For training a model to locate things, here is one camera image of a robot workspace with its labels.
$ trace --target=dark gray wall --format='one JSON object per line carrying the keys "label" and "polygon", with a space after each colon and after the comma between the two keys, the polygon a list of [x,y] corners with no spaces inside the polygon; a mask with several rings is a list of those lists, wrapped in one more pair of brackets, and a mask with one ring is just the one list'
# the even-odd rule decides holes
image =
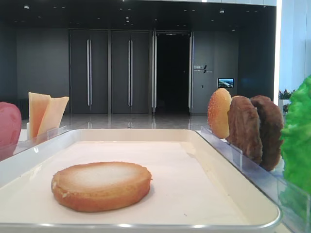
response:
{"label": "dark gray wall", "polygon": [[17,90],[19,98],[28,92],[69,96],[67,29],[17,30]]}
{"label": "dark gray wall", "polygon": [[16,30],[0,22],[0,101],[17,98]]}
{"label": "dark gray wall", "polygon": [[194,32],[194,66],[205,66],[212,73],[193,72],[193,114],[206,114],[211,95],[218,88],[219,78],[233,78],[231,95],[237,94],[239,40],[235,33]]}
{"label": "dark gray wall", "polygon": [[275,10],[240,31],[238,95],[264,95],[273,100],[275,34]]}

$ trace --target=wall sign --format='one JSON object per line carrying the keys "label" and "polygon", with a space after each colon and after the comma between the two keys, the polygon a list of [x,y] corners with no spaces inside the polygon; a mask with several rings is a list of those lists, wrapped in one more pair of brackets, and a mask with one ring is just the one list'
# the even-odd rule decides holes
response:
{"label": "wall sign", "polygon": [[195,66],[193,66],[193,70],[197,71],[197,72],[203,72],[203,73],[212,73],[213,72],[212,69],[207,69],[207,65],[205,65],[205,66],[195,65]]}

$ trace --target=reflective floor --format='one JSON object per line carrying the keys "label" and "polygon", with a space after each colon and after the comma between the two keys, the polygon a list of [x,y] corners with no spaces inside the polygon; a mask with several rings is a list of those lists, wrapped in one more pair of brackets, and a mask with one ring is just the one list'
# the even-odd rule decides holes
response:
{"label": "reflective floor", "polygon": [[[26,128],[28,120],[23,121]],[[61,127],[68,129],[190,129],[200,130],[207,125],[207,116],[153,116],[153,115],[102,115],[74,114],[64,115]]]}

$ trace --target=double door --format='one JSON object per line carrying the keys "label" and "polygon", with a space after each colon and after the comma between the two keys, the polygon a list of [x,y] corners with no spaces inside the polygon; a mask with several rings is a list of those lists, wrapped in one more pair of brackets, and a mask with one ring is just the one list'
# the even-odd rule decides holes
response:
{"label": "double door", "polygon": [[149,33],[112,32],[112,113],[149,113]]}
{"label": "double door", "polygon": [[70,31],[72,113],[108,113],[108,33]]}

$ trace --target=ceiling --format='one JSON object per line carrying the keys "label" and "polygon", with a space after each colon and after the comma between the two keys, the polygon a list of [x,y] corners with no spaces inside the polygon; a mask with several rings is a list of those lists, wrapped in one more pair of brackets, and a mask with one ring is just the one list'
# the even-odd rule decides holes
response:
{"label": "ceiling", "polygon": [[273,6],[143,0],[1,0],[0,20],[19,27],[232,31],[276,14]]}

